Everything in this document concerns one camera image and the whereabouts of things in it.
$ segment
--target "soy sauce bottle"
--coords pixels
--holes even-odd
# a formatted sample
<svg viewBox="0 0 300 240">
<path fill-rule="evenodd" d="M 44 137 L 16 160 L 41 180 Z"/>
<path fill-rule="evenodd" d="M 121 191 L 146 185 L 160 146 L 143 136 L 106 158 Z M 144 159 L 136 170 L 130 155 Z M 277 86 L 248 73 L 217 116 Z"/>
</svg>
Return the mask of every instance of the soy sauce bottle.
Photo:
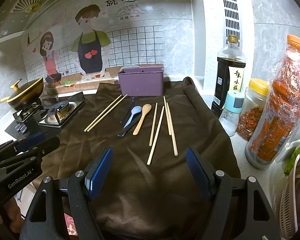
<svg viewBox="0 0 300 240">
<path fill-rule="evenodd" d="M 219 119 L 229 90 L 240 92 L 246 66 L 246 57 L 239 47 L 236 35 L 228 35 L 227 44 L 218 52 L 216 89 L 211 110 Z"/>
</svg>

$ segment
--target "wooden chopstick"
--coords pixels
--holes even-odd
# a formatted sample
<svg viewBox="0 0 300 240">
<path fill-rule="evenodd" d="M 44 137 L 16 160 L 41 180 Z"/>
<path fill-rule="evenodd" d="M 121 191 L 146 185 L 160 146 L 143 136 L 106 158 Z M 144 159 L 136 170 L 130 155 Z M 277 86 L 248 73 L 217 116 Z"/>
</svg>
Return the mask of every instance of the wooden chopstick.
<svg viewBox="0 0 300 240">
<path fill-rule="evenodd" d="M 169 135 L 171 136 L 171 124 L 169 120 L 169 114 L 168 114 L 168 109 L 167 109 L 167 102 L 166 102 L 166 97 L 163 97 L 164 100 L 164 108 L 166 109 L 166 116 L 167 116 L 167 123 L 168 123 L 168 130 L 169 130 Z"/>
<path fill-rule="evenodd" d="M 160 126 L 161 126 L 161 122 L 162 122 L 163 112 L 164 112 L 164 106 L 162 107 L 162 111 L 161 111 L 161 115 L 160 115 L 160 119 L 159 119 L 157 131 L 155 132 L 154 141 L 153 141 L 153 145 L 152 145 L 152 148 L 151 148 L 151 151 L 150 151 L 150 155 L 149 155 L 149 158 L 148 158 L 147 165 L 151 164 L 151 160 L 152 160 L 154 148 L 155 148 L 155 145 L 157 143 L 157 139 L 158 139 L 158 135 L 159 135 L 159 131 L 160 131 Z"/>
<path fill-rule="evenodd" d="M 100 116 L 102 116 L 120 97 L 121 97 L 122 95 L 119 95 L 111 104 L 109 104 L 109 106 L 105 109 L 105 110 L 103 110 L 102 111 L 102 113 L 101 114 L 99 114 L 97 117 L 96 117 L 96 119 L 94 119 L 92 122 L 91 122 L 91 124 L 89 124 L 88 125 L 88 127 L 86 128 L 86 129 L 84 129 L 84 131 L 86 132 L 94 123 L 95 123 L 95 121 L 97 121 L 98 120 L 98 118 L 100 117 Z"/>
<path fill-rule="evenodd" d="M 151 129 L 149 146 L 152 146 L 154 126 L 155 126 L 155 118 L 157 117 L 157 107 L 158 107 L 158 103 L 155 104 L 155 110 L 154 110 L 154 117 L 153 117 L 153 122 L 152 122 L 152 129 Z"/>
<path fill-rule="evenodd" d="M 169 108 L 169 104 L 168 103 L 167 103 L 167 108 L 168 108 L 169 121 L 170 121 L 170 125 L 171 125 L 170 127 L 171 127 L 171 137 L 172 137 L 173 151 L 174 151 L 174 155 L 178 156 L 178 149 L 177 149 L 176 137 L 174 136 L 174 130 L 173 130 L 171 112 L 170 112 L 170 108 Z"/>
<path fill-rule="evenodd" d="M 98 120 L 98 121 L 96 121 L 88 130 L 87 130 L 87 132 L 90 132 L 98 123 L 100 123 L 101 122 L 101 120 L 102 119 L 104 119 L 118 104 L 120 104 L 120 102 L 122 101 L 122 100 L 124 100 L 125 99 L 125 97 L 127 96 L 127 95 L 125 95 L 123 98 L 121 98 L 120 100 L 119 100 L 119 102 L 117 102 L 114 106 L 112 106 L 111 108 L 110 108 L 110 110 L 108 110 L 108 112 L 106 112 L 102 117 L 100 117 L 100 119 Z"/>
</svg>

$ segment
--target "black apron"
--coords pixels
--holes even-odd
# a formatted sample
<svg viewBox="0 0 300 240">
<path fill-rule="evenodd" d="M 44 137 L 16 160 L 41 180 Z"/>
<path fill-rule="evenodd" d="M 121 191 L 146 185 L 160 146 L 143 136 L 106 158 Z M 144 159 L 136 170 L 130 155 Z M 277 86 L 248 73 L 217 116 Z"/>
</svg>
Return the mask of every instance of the black apron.
<svg viewBox="0 0 300 240">
<path fill-rule="evenodd" d="M 82 43 L 82 35 L 78 44 L 78 56 L 81 68 L 86 74 L 100 72 L 102 70 L 101 45 L 97 35 L 96 40 L 87 44 Z"/>
</svg>

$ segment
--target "jar of chili flakes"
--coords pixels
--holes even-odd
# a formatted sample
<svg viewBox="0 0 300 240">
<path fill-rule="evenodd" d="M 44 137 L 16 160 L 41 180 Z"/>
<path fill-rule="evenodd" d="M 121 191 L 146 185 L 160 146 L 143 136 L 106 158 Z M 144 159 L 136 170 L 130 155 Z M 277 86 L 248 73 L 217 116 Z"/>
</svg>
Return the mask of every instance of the jar of chili flakes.
<svg viewBox="0 0 300 240">
<path fill-rule="evenodd" d="M 242 112 L 239 117 L 237 133 L 249 141 L 260 120 L 263 108 L 266 105 L 269 86 L 266 81 L 251 78 L 245 91 Z"/>
</svg>

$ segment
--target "teal lid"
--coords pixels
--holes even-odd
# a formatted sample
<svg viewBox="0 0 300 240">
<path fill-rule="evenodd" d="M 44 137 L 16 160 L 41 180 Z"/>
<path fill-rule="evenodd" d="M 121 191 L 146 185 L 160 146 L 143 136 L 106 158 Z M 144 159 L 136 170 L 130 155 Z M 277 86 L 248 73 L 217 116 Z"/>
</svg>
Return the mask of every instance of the teal lid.
<svg viewBox="0 0 300 240">
<path fill-rule="evenodd" d="M 225 108 L 233 113 L 240 113 L 242 110 L 244 94 L 235 90 L 228 91 Z"/>
</svg>

